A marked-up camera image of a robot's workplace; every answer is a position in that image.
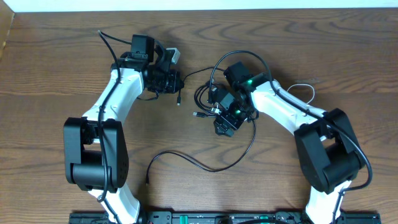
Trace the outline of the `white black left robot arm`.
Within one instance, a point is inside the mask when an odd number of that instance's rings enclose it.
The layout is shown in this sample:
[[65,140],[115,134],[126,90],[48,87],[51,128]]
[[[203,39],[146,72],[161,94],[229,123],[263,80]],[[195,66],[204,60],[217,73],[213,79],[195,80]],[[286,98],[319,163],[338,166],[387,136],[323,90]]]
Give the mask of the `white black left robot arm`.
[[147,214],[126,179],[129,156],[123,124],[144,90],[174,94],[183,87],[177,64],[180,52],[148,36],[134,34],[130,49],[112,55],[111,76],[96,103],[63,125],[65,176],[94,196],[103,212],[74,212],[70,223],[147,223]]

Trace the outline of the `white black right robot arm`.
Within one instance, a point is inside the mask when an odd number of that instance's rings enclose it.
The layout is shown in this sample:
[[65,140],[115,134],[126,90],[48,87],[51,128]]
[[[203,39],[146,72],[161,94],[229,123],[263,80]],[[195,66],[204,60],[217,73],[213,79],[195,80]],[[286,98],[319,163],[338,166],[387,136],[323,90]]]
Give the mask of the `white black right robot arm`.
[[346,113],[304,103],[269,74],[253,75],[241,62],[223,74],[228,88],[209,84],[208,101],[217,105],[216,133],[232,136],[259,113],[270,116],[294,136],[300,168],[312,186],[305,207],[309,222],[337,221],[343,194],[366,165]]

